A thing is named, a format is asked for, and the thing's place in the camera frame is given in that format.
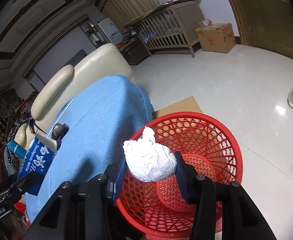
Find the white paper ball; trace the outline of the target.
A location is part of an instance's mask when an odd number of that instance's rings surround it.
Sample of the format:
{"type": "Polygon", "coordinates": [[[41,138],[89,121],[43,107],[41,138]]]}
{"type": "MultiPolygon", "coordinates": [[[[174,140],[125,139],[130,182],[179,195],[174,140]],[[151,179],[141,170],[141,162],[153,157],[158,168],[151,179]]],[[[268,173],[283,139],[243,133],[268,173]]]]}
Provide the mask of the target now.
{"type": "Polygon", "coordinates": [[[150,127],[146,126],[137,140],[125,141],[123,150],[130,173],[144,183],[168,179],[176,172],[176,157],[168,147],[156,142],[150,127]]]}

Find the blue milk carton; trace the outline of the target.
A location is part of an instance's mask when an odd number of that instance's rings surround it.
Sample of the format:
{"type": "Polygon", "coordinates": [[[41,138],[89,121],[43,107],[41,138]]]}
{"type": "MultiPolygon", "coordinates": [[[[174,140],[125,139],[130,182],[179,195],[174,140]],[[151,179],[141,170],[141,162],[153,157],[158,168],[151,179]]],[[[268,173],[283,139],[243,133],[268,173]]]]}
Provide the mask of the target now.
{"type": "Polygon", "coordinates": [[[36,173],[31,179],[31,187],[27,193],[37,196],[44,177],[58,151],[58,142],[43,134],[36,133],[33,137],[18,172],[18,179],[29,173],[36,173]]]}

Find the black plastic bag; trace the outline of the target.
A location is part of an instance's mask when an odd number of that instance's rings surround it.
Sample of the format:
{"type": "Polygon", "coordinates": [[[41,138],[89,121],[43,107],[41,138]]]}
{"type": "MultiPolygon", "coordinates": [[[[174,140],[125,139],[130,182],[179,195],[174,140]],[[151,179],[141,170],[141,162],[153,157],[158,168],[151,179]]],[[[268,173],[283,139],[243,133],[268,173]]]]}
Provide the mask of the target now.
{"type": "Polygon", "coordinates": [[[56,123],[53,127],[51,138],[56,141],[62,140],[63,137],[65,137],[65,135],[67,134],[68,130],[69,126],[67,124],[56,123]]]}

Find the red plastic mesh basket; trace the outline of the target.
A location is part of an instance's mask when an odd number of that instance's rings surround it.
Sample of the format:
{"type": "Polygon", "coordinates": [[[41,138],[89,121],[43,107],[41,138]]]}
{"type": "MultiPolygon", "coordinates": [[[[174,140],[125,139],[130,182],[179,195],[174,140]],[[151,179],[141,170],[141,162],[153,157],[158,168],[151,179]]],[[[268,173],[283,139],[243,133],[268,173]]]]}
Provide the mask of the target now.
{"type": "Polygon", "coordinates": [[[220,184],[241,181],[239,145],[223,123],[203,113],[171,113],[147,126],[155,132],[156,142],[178,153],[176,173],[145,183],[127,172],[117,207],[148,239],[188,238],[196,210],[191,204],[195,176],[220,184]]]}

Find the teal thermos bottle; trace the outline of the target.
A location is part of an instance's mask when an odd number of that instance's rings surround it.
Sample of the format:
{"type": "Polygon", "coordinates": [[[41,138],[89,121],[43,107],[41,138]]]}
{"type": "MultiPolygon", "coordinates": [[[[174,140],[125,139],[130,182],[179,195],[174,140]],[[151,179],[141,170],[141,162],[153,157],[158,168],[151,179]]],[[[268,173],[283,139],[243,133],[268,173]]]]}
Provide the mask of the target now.
{"type": "Polygon", "coordinates": [[[20,159],[23,159],[27,152],[15,140],[10,140],[7,144],[7,148],[9,152],[14,153],[20,159]]]}

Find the blue tablecloth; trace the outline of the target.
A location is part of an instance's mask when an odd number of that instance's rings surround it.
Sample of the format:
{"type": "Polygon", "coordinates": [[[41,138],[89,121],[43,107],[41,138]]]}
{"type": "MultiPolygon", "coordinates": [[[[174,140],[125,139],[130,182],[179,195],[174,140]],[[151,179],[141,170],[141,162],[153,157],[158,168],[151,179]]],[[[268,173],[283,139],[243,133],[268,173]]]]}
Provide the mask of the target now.
{"type": "Polygon", "coordinates": [[[60,124],[69,130],[62,139],[37,196],[26,194],[26,211],[33,222],[64,181],[82,184],[116,162],[123,147],[152,120],[153,106],[141,86],[126,76],[110,75],[78,93],[60,124]]]}

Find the flat cardboard sheet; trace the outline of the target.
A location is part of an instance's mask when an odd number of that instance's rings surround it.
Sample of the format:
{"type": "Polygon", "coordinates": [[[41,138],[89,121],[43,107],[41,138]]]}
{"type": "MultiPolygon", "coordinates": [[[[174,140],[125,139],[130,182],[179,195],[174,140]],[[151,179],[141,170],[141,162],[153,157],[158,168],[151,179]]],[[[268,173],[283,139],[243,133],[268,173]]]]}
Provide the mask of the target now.
{"type": "Polygon", "coordinates": [[[166,106],[164,108],[161,108],[157,111],[155,111],[152,114],[153,119],[160,118],[161,116],[176,113],[176,112],[197,112],[197,113],[203,113],[203,111],[200,109],[200,106],[197,104],[197,101],[194,99],[193,96],[189,96],[183,100],[180,100],[176,103],[173,103],[169,106],[166,106]]]}

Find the white thin stick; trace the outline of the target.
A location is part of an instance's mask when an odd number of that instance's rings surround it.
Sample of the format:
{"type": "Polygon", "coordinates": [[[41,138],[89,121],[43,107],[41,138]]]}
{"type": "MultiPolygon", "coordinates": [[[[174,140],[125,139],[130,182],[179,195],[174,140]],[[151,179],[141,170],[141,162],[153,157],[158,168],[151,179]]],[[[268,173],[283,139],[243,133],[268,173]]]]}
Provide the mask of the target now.
{"type": "Polygon", "coordinates": [[[66,112],[66,110],[68,109],[68,107],[70,107],[70,105],[72,105],[72,103],[74,102],[76,98],[72,98],[70,100],[68,100],[67,103],[65,103],[65,105],[61,108],[61,110],[58,112],[57,116],[54,118],[50,128],[47,131],[47,135],[46,137],[48,137],[49,135],[51,135],[54,125],[58,123],[58,121],[61,119],[61,117],[63,116],[63,114],[66,112]]]}

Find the cream leather sofa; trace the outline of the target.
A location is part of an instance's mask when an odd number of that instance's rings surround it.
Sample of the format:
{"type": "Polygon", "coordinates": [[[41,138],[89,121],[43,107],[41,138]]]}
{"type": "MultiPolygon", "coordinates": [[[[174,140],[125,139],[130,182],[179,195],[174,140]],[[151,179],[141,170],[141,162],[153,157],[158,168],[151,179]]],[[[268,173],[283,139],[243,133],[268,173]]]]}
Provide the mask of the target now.
{"type": "Polygon", "coordinates": [[[69,64],[61,68],[35,98],[31,107],[31,124],[22,125],[14,140],[27,149],[34,133],[47,132],[68,100],[103,77],[117,74],[138,84],[128,62],[111,43],[91,52],[76,66],[69,64]]]}

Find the brown cardboard box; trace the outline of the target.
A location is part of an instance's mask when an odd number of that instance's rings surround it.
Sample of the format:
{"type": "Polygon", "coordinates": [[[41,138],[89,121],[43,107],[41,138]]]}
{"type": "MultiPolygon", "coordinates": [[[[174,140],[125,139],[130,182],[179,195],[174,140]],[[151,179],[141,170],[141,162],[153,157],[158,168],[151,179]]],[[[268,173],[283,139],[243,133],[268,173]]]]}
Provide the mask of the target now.
{"type": "Polygon", "coordinates": [[[203,51],[227,54],[236,45],[231,23],[218,23],[195,29],[203,51]]]}

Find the white refrigerator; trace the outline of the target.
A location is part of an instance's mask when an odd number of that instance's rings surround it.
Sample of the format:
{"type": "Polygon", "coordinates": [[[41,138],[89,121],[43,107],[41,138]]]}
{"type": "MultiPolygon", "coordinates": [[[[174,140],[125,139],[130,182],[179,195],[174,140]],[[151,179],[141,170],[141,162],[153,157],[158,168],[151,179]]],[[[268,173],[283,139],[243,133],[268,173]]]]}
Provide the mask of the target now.
{"type": "Polygon", "coordinates": [[[123,42],[123,37],[121,35],[121,32],[118,30],[115,24],[110,20],[110,18],[106,18],[103,21],[99,22],[98,26],[102,29],[103,33],[114,45],[117,45],[123,42]]]}

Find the wooden baby crib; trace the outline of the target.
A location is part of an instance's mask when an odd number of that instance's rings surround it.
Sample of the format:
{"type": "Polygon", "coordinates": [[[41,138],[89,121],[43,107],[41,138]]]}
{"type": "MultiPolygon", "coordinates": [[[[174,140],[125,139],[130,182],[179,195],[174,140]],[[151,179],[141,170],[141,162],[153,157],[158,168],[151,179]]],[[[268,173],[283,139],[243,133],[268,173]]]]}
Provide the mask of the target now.
{"type": "Polygon", "coordinates": [[[195,29],[203,20],[204,15],[196,0],[176,0],[159,4],[125,27],[135,30],[149,54],[159,49],[187,48],[195,57],[193,46],[199,42],[195,29]]]}

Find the wooden door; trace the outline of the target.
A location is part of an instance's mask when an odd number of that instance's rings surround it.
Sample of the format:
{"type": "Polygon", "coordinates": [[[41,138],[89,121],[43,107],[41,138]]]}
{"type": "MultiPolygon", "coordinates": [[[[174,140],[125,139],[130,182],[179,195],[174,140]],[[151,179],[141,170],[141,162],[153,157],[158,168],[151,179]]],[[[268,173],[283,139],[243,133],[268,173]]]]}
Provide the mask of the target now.
{"type": "Polygon", "coordinates": [[[293,59],[293,5],[289,0],[229,0],[240,42],[293,59]]]}

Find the beige curtain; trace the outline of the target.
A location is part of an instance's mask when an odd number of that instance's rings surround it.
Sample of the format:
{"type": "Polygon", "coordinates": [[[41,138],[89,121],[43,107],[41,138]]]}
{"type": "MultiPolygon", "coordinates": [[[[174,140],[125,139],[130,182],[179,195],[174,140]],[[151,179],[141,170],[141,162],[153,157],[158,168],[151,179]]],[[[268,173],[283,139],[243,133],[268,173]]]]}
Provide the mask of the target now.
{"type": "Polygon", "coordinates": [[[132,25],[158,5],[158,0],[97,0],[95,4],[119,29],[132,25]]]}

